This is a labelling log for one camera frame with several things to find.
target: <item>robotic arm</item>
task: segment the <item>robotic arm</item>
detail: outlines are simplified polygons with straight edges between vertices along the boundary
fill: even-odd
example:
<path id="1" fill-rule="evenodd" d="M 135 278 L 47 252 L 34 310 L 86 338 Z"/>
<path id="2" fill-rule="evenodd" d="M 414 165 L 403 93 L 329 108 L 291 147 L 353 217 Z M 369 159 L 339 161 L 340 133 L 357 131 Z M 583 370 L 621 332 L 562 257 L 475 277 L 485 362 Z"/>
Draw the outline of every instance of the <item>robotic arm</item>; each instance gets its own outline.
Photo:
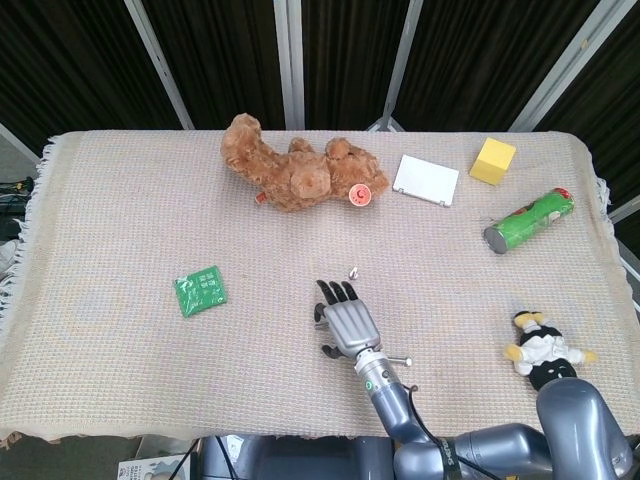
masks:
<path id="1" fill-rule="evenodd" d="M 631 449 L 600 393 L 577 378 L 560 378 L 539 392 L 538 416 L 547 437 L 521 424 L 433 437 L 412 409 L 407 389 L 387 356 L 366 305 L 348 282 L 318 281 L 328 305 L 315 321 L 337 346 L 331 358 L 355 360 L 355 370 L 391 438 L 402 444 L 394 468 L 399 480 L 504 478 L 553 474 L 555 480 L 613 480 L 632 466 Z M 479 473 L 477 467 L 493 474 Z"/>

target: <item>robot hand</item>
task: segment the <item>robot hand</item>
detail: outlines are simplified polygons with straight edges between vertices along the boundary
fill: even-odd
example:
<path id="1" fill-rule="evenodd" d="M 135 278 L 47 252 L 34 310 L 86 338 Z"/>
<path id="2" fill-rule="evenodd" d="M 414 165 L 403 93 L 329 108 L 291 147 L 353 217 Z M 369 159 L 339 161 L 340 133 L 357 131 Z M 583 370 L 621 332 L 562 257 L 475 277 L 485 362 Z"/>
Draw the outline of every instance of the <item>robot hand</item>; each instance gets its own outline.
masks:
<path id="1" fill-rule="evenodd" d="M 380 332 L 364 302 L 358 298 L 348 282 L 340 286 L 336 282 L 318 280 L 318 286 L 327 303 L 318 303 L 314 312 L 316 323 L 326 319 L 337 347 L 324 345 L 322 351 L 331 358 L 346 356 L 355 359 L 364 350 L 380 347 Z"/>

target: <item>woven fabric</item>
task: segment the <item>woven fabric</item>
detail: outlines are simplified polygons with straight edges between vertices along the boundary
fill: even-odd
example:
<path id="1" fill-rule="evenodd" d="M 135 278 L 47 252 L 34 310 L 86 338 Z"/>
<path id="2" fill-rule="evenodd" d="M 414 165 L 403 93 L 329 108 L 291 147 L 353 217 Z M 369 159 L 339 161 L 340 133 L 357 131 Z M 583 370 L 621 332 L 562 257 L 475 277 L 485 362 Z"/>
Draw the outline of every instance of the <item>woven fabric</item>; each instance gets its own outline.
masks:
<path id="1" fill-rule="evenodd" d="M 301 134 L 265 132 L 280 151 Z M 142 433 L 383 435 L 345 360 L 321 353 L 315 280 L 346 280 L 437 435 L 539 428 L 536 393 L 502 354 L 511 317 L 544 312 L 626 433 L 640 431 L 640 328 L 584 145 L 495 134 L 517 147 L 499 187 L 467 175 L 486 134 L 345 132 L 392 179 L 402 154 L 461 171 L 453 206 L 396 192 L 285 214 L 224 166 L 222 132 L 69 133 L 42 167 L 0 364 L 0 429 L 53 439 Z M 500 256 L 483 229 L 551 188 L 574 213 Z M 217 265 L 228 303 L 185 319 L 173 281 Z"/>

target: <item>teddy bear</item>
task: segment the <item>teddy bear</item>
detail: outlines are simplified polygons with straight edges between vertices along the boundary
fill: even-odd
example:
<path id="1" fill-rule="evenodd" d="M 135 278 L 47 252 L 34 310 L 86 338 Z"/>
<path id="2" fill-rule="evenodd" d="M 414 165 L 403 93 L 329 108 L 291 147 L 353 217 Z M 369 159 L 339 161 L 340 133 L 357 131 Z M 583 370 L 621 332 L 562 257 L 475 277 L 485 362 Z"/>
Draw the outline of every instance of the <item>teddy bear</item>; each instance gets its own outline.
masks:
<path id="1" fill-rule="evenodd" d="M 262 188 L 266 200 L 283 212 L 295 212 L 328 198 L 350 199 L 354 186 L 368 199 L 378 197 L 389 180 L 378 160 L 346 138 L 327 143 L 317 153 L 303 138 L 293 138 L 288 153 L 275 152 L 261 138 L 260 122 L 237 115 L 222 138 L 220 153 L 227 166 Z M 351 198 L 358 205 L 357 198 Z"/>

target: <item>yellow block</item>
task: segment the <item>yellow block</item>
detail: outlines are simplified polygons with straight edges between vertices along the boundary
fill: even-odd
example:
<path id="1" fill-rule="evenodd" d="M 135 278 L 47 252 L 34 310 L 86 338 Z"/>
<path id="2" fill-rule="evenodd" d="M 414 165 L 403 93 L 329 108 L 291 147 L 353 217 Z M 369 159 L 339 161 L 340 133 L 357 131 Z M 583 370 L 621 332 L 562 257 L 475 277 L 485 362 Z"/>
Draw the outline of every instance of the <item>yellow block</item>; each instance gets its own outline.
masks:
<path id="1" fill-rule="evenodd" d="M 516 147 L 513 145 L 487 138 L 469 175 L 491 185 L 497 185 L 507 173 L 515 153 Z"/>

